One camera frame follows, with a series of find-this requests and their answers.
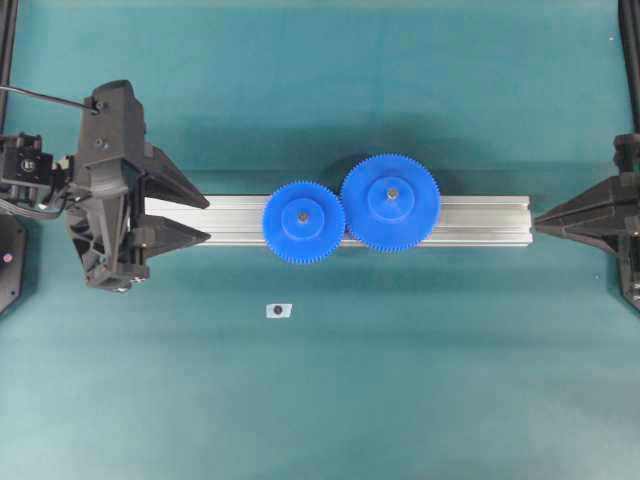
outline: small blue gear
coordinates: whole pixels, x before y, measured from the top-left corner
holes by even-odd
[[[262,216],[267,246],[289,263],[313,263],[331,254],[345,232],[345,215],[338,197],[313,182],[279,188]]]
[[[438,185],[404,155],[376,155],[356,165],[342,183],[340,200],[351,235],[382,252],[415,247],[440,216]]]

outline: black vertical post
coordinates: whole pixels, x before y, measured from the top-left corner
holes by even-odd
[[[0,0],[0,83],[2,85],[8,85],[11,76],[11,57],[17,16],[18,0]],[[0,92],[0,133],[4,132],[7,95],[7,92]]]

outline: gear teeth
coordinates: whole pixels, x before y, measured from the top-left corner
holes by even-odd
[[[276,197],[279,193],[281,193],[284,189],[286,188],[290,188],[292,186],[303,186],[303,187],[311,187],[311,188],[317,188],[319,190],[322,190],[324,192],[326,192],[328,195],[330,195],[331,197],[329,198],[333,198],[336,200],[336,204],[335,206],[338,208],[339,210],[339,217],[342,219],[342,226],[341,226],[341,235],[336,239],[336,241],[333,243],[333,245],[327,249],[327,251],[325,251],[323,254],[320,255],[316,255],[316,256],[311,256],[311,257],[304,257],[304,258],[299,258],[299,257],[295,257],[292,255],[287,254],[286,252],[282,251],[282,249],[278,246],[275,245],[271,239],[269,238],[268,235],[265,235],[265,242],[267,244],[267,246],[269,247],[269,249],[278,257],[280,257],[282,260],[284,260],[287,263],[291,263],[294,265],[311,265],[313,263],[317,263],[321,260],[324,260],[325,258],[327,258],[328,256],[330,256],[333,252],[336,251],[336,249],[340,246],[340,244],[342,243],[342,239],[344,237],[344,232],[346,230],[346,216],[345,216],[345,211],[344,211],[344,207],[342,206],[342,203],[340,202],[340,198],[330,189],[328,189],[327,187],[325,187],[324,185],[321,185],[319,183],[316,182],[312,182],[312,181],[307,181],[307,180],[297,180],[297,181],[293,181],[290,183],[287,183],[285,185],[282,185],[281,187],[279,187],[275,192],[273,192],[271,194],[271,196],[269,197],[269,200],[267,200],[267,203],[265,205],[264,211],[267,210],[269,203],[271,202],[271,200]]]
[[[424,165],[422,165],[420,162],[414,160],[411,157],[408,157],[406,155],[401,155],[398,153],[382,153],[382,154],[377,154],[377,155],[373,155],[370,157],[367,157],[366,159],[358,162],[357,165],[355,165],[350,171],[349,173],[345,176],[343,182],[342,182],[342,186],[340,188],[340,202],[343,204],[343,208],[344,208],[344,187],[345,185],[348,184],[349,180],[351,179],[351,177],[360,169],[360,167],[367,162],[375,162],[375,160],[377,158],[380,157],[386,157],[387,159],[389,157],[391,158],[397,158],[403,162],[409,161],[410,163],[412,163],[413,165],[415,165],[416,167],[420,168],[420,170],[422,170],[427,176],[428,178],[433,182],[433,187],[435,188],[435,192],[437,193],[437,196],[440,197],[441,193],[440,193],[440,186],[438,185],[438,182],[436,181],[436,179],[433,177],[433,175],[431,175],[431,172],[425,168]],[[396,253],[396,252],[400,252],[403,250],[408,250],[410,248],[416,247],[417,245],[419,245],[425,238],[428,238],[429,235],[431,235],[431,233],[433,233],[433,230],[435,229],[435,227],[438,225],[440,221],[440,208],[438,206],[438,211],[437,211],[437,216],[435,218],[435,222],[433,223],[433,226],[430,230],[430,232],[425,235],[424,238],[418,239],[416,241],[410,241],[410,242],[406,242],[403,244],[397,244],[394,246],[389,246],[389,245],[381,245],[375,241],[364,241],[363,238],[361,237],[361,235],[358,235],[357,233],[355,233],[353,231],[353,229],[351,228],[351,224],[349,222],[349,219],[347,219],[347,231],[349,232],[349,234],[357,241],[365,244],[366,246],[370,247],[373,250],[376,250],[378,252],[383,252],[383,253]]]

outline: metal bar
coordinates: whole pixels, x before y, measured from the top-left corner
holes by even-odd
[[[18,0],[0,2],[0,84],[9,83],[11,58],[18,16]],[[0,133],[4,131],[7,111],[7,92],[0,92]]]
[[[211,234],[201,245],[264,245],[267,195],[209,195],[207,209],[146,199],[146,213]],[[420,247],[526,247],[533,241],[529,197],[442,197],[440,221]],[[362,246],[345,234],[341,246]]]

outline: black cable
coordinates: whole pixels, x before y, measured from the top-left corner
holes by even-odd
[[[627,81],[629,83],[629,96],[631,97],[631,110],[636,132],[640,132],[640,57],[638,38],[638,1],[619,0],[618,22],[620,25],[620,37],[624,52],[625,65],[627,67]]]
[[[81,108],[83,110],[89,110],[91,113],[100,113],[99,110],[88,107],[83,103],[73,102],[71,100],[65,100],[64,98],[52,97],[50,95],[44,95],[42,93],[32,92],[31,90],[25,90],[24,88],[12,87],[11,85],[0,85],[0,90],[6,92],[19,93],[20,95],[26,95],[28,97],[37,98],[38,100],[44,100],[46,102],[59,103],[66,105],[67,107]]]

